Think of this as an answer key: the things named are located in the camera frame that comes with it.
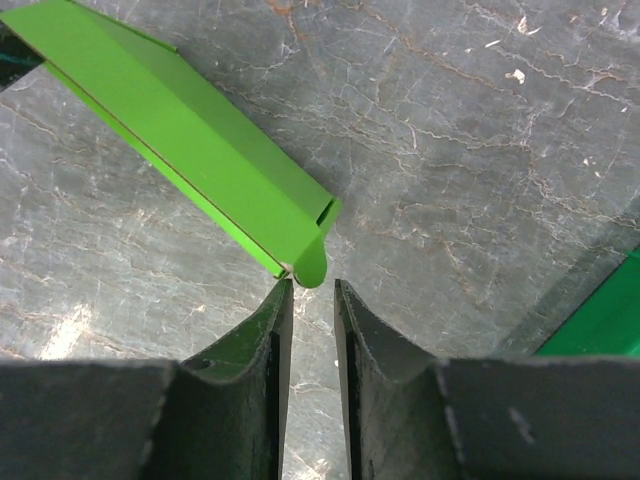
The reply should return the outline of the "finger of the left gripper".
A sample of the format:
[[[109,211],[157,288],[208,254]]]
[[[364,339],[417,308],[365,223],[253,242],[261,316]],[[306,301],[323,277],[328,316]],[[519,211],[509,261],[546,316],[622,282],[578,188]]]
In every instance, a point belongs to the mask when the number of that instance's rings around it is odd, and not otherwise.
[[[7,90],[44,59],[6,24],[0,27],[0,92]]]

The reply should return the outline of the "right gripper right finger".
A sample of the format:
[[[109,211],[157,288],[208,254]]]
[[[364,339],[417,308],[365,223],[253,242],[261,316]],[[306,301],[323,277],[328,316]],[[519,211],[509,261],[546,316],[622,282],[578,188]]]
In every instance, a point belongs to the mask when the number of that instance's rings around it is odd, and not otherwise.
[[[334,327],[353,479],[635,479],[630,357],[438,357],[346,281]]]

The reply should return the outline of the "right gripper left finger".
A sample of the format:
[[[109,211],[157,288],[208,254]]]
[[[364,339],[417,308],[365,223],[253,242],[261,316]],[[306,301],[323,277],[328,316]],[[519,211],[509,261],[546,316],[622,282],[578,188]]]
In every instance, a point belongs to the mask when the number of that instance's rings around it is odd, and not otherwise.
[[[5,479],[278,479],[293,285],[184,361],[5,360]]]

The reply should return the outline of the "green paper box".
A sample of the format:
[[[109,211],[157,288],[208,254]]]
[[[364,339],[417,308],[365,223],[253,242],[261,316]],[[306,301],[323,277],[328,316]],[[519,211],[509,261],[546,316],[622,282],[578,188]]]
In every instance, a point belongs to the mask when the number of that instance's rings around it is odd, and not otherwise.
[[[323,283],[340,201],[174,46],[74,1],[8,10],[1,23],[272,275]]]

